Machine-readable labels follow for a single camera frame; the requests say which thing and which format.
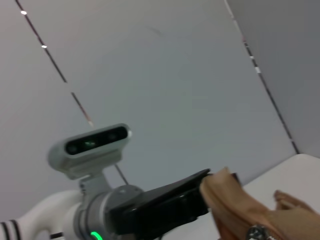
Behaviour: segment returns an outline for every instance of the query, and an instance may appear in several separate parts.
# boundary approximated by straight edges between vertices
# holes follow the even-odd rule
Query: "white wall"
[[[22,3],[95,125],[132,127],[130,183],[248,181],[294,154],[222,0]]]
[[[14,1],[0,2],[0,219],[77,188],[47,164],[56,141],[90,131]],[[115,169],[113,184],[123,184]]]
[[[320,157],[320,2],[228,2],[298,149]]]
[[[21,3],[70,85],[1,2],[3,220],[76,187],[46,163],[56,140],[90,130],[69,91],[96,127],[131,126],[120,167],[145,190],[224,166],[247,182],[294,154],[222,0]]]

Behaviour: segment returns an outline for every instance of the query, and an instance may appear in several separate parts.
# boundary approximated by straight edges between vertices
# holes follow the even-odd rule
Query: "depth camera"
[[[100,173],[121,160],[131,135],[129,127],[121,123],[69,137],[50,149],[48,163],[70,179]]]

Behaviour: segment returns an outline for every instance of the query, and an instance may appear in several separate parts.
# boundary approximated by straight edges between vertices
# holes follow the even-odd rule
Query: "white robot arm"
[[[112,189],[102,170],[121,160],[132,133],[125,124],[65,139],[49,151],[49,165],[80,190],[53,194],[17,220],[2,222],[0,240],[153,240],[208,212],[199,185],[209,169],[143,192],[134,185]]]
[[[51,239],[60,240],[63,238],[62,233],[67,233],[70,239],[76,240],[72,236],[73,227],[64,229],[64,226],[67,226],[67,217],[71,217],[71,211],[81,201],[81,192],[77,190],[53,194],[19,219],[2,222],[0,240],[34,240],[42,231],[48,231]]]

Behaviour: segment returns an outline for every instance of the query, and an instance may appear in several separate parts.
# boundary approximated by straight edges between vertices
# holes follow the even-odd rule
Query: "white table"
[[[270,209],[276,204],[275,190],[287,192],[320,212],[320,159],[295,155],[244,186],[244,189]],[[219,234],[211,214],[167,233],[164,240],[217,240]]]

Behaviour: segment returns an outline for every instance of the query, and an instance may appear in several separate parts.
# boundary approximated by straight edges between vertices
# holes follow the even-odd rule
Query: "brown leather object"
[[[245,240],[253,225],[264,226],[268,240],[320,240],[320,215],[308,204],[277,190],[276,210],[269,210],[242,189],[228,168],[205,177],[200,192],[221,240]]]
[[[211,209],[222,240],[245,240],[248,229],[256,224],[267,227],[273,236],[281,239],[280,232],[266,218],[269,209],[248,195],[228,168],[205,177],[200,192]]]

